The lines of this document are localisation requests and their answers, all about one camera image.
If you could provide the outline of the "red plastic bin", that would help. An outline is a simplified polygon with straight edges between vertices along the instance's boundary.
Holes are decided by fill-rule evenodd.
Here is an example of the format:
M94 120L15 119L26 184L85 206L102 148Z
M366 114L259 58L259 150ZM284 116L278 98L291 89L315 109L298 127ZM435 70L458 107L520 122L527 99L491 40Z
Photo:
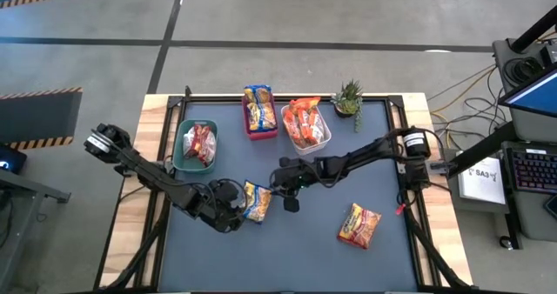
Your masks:
M274 130L268 130L268 131L250 131L249 112L247 109L248 101L246 100L245 97L242 97L241 103L242 103L242 111L243 111L243 118L244 118L244 125L245 125L245 133L252 141L275 138L278 135L279 127L276 127Z

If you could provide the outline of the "monitor with blue screen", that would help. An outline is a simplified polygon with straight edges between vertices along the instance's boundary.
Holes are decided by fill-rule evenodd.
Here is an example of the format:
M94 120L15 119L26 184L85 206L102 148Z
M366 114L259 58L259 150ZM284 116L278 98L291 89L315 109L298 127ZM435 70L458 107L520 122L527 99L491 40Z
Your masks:
M499 99L499 104L557 118L557 63L510 90Z

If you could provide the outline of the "black backlit keyboard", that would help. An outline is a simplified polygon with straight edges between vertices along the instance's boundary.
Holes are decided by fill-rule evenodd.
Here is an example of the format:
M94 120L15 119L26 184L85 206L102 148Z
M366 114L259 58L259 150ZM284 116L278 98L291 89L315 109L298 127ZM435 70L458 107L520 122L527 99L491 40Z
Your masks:
M510 148L506 156L517 191L557 194L557 154Z

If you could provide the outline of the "black diagonal strut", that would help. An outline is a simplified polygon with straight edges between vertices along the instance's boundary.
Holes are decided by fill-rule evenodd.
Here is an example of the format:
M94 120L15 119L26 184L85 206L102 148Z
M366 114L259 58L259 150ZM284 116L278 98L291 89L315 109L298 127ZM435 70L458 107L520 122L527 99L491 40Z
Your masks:
M499 151L504 142L514 142L517 139L513 121L500 126L494 133L452 159L449 162L449 170L446 176L448 178L458 176L464 170Z

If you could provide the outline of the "laptop computer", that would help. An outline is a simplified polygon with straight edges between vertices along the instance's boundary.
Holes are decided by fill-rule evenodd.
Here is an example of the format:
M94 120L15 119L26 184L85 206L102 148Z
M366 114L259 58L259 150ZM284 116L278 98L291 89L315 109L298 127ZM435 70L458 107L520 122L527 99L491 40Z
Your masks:
M510 49L510 42L497 40L493 42L494 58L500 73L504 92L507 94L517 83L507 77L510 71L509 64L505 64L515 58L538 56L539 47L532 45L527 53L515 53ZM541 146L557 146L557 118L534 114L528 111L510 109L513 130L516 138L513 142L522 142L526 146L533 146L540 150ZM544 204L550 195L517 191L512 189L512 200L516 206L514 215L520 223L520 232L527 238L540 241L557 242L557 220L545 209Z

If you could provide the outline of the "grey metal desk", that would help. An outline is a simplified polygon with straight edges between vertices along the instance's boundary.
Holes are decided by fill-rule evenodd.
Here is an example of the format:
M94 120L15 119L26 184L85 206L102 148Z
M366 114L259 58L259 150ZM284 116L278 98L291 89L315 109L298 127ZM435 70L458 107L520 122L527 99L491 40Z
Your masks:
M23 254L31 227L45 198L67 204L71 194L25 177L0 170L0 197L8 193L0 209L0 294L6 294Z

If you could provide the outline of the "black diagonal pole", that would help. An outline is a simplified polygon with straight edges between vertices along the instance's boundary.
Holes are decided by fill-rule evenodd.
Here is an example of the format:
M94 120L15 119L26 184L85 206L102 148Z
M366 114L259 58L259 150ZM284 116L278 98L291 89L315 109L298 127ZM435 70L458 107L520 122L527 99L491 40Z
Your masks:
M510 49L515 53L521 53L535 40L557 24L557 4L532 27L526 30L519 38L510 44Z

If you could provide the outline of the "white paper sign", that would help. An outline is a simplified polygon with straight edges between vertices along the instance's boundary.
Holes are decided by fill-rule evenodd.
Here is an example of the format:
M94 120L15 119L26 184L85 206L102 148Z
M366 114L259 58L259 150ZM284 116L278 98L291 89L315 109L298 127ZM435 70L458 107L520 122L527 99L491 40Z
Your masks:
M505 204L500 160L486 157L458 175L460 197Z

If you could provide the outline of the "black device with blue light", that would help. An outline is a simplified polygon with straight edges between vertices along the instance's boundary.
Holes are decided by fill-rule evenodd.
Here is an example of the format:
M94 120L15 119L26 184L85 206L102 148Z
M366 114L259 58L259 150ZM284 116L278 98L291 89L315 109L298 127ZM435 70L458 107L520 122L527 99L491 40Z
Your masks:
M23 169L27 156L19 150L14 150L0 144L0 169L19 174Z

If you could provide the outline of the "grey-blue table mat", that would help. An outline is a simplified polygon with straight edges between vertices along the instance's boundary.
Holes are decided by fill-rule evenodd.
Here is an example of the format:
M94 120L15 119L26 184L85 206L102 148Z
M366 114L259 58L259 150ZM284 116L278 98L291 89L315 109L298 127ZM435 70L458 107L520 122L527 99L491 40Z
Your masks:
M361 132L352 119L319 104L332 138L304 157L343 156L386 134L383 102L364 104ZM218 126L215 169L210 174L177 172L187 182L208 184L227 177L267 186L281 157L298 157L284 127L278 136L251 141L245 134L240 104L194 103L186 119L212 120ZM216 232L173 208L167 230L160 291L416 291L413 257L404 216L397 215L399 191L393 160L380 160L350 172L333 188L314 184L300 191L300 210L284 210L273 197L262 224L245 221L238 231ZM382 215L369 249L337 239L352 204Z

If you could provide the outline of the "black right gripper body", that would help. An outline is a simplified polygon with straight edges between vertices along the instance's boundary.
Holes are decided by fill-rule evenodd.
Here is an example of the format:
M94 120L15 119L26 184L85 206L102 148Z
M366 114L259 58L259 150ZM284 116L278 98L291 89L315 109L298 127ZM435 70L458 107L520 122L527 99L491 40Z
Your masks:
M281 157L279 167L280 185L270 185L271 190L283 190L286 194L297 194L313 184L322 184L322 168L325 159L315 157L312 162L302 158Z

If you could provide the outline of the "dark rounded device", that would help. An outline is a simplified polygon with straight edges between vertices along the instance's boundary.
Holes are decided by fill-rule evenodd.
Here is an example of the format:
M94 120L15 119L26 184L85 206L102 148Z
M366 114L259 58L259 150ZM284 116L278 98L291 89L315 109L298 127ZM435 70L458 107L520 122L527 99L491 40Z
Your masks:
M550 197L543 207L548 214L557 220L557 195Z

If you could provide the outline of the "white plastic bin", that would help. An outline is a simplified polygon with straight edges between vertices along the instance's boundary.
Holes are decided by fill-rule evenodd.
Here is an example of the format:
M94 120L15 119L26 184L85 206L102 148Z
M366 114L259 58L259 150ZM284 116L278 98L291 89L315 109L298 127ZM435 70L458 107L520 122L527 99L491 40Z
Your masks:
M282 117L282 120L283 120L283 114L284 114L285 109L290 109L289 104L286 105L285 107L283 107L283 108L281 109L281 117ZM325 140L324 140L322 143L313 144L313 145L309 145L309 146L305 145L305 142L304 142L304 145L303 145L302 147L298 147L298 146L291 140L291 138L289 137L288 133L286 132L287 136L290 138L290 140L291 140L291 142L292 142L292 145L293 145L293 147L294 147L294 150L295 150L299 155L301 155L301 156L309 155L310 153L316 152L316 151L318 151L318 150L322 150L323 148L326 147L327 143L328 143L328 142L331 140L331 138L332 138L332 133L330 132L330 130L329 130L329 128L328 128L328 126L327 126L327 124L326 124L326 122L325 122L324 116L323 116L323 115L321 114L321 112L320 112L319 107L316 106L316 107L314 107L314 108L311 108L310 110L307 110L308 114L310 114L310 111L311 111L311 110L317 110L317 111L319 112L319 114L321 115L321 117L322 117L323 124L324 124L324 127L325 127Z

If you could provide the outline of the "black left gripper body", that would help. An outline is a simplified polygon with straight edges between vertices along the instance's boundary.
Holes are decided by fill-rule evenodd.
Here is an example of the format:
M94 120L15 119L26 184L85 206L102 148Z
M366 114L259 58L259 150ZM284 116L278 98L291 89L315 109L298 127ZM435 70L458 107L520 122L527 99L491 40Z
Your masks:
M238 198L234 201L221 200L218 195L220 181L231 181L238 188ZM243 224L238 221L238 216L244 213L244 205L240 198L244 195L243 186L235 180L212 180L204 186L208 198L199 212L198 217L217 232L237 231Z

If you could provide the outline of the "potted succulent plant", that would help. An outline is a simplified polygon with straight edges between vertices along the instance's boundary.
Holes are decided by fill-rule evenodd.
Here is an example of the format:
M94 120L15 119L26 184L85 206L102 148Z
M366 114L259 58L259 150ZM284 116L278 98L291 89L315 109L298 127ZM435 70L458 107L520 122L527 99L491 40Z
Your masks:
M354 117L354 131L359 133L363 118L363 93L359 80L341 85L340 92L332 95L332 103L339 117Z

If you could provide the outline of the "teal plastic bin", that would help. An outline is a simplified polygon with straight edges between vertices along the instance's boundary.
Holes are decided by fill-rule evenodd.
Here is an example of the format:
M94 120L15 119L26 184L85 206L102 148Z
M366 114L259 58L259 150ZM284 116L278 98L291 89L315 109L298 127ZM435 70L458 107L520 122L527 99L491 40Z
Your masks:
M185 135L193 128L196 124L202 126L209 126L211 132L215 137L215 141L218 141L218 126L212 120L184 120L182 121L176 130L176 137L174 141L174 150L172 154L172 164L176 170L180 170L191 174L209 174L215 169L216 158L204 165L198 158L186 158L184 145L185 145Z

